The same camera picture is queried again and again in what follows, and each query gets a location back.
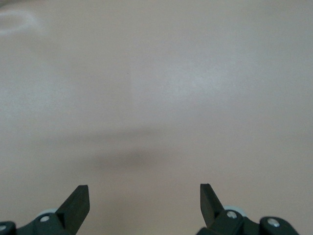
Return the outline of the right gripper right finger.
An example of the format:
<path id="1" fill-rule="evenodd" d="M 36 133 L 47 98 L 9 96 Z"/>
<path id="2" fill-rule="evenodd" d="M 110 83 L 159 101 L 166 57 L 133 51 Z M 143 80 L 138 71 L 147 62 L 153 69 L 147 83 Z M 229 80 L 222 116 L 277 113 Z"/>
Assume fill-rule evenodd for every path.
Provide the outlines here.
<path id="1" fill-rule="evenodd" d="M 265 216 L 256 223 L 234 209 L 225 209 L 210 184 L 200 186 L 200 206 L 206 226 L 199 235 L 297 235 L 286 220 Z"/>

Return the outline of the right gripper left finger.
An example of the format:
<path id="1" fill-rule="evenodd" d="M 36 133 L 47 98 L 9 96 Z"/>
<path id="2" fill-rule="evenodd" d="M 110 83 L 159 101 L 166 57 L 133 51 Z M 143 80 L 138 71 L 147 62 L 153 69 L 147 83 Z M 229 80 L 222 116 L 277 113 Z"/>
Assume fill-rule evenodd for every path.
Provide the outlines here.
<path id="1" fill-rule="evenodd" d="M 89 187 L 80 185 L 55 212 L 43 213 L 19 228 L 13 221 L 2 221 L 0 233 L 2 235 L 75 235 L 89 210 Z"/>

